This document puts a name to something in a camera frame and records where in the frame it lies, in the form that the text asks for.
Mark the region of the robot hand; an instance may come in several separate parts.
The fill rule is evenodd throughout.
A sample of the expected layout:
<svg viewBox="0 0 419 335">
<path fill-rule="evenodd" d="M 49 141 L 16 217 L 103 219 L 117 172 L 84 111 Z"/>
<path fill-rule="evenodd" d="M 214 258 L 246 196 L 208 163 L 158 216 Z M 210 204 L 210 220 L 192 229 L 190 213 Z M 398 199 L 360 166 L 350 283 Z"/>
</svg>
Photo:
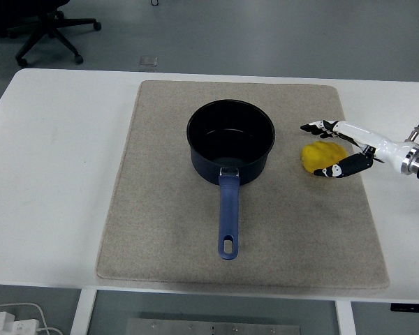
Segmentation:
<svg viewBox="0 0 419 335">
<path fill-rule="evenodd" d="M 381 134 L 347 121 L 320 120 L 300 128 L 321 138 L 339 137 L 361 149 L 361 152 L 331 166 L 316 169 L 316 176 L 349 177 L 370 168 L 374 161 L 390 163 L 397 172 L 405 175 L 419 172 L 419 145 L 415 142 L 393 142 Z"/>
</svg>

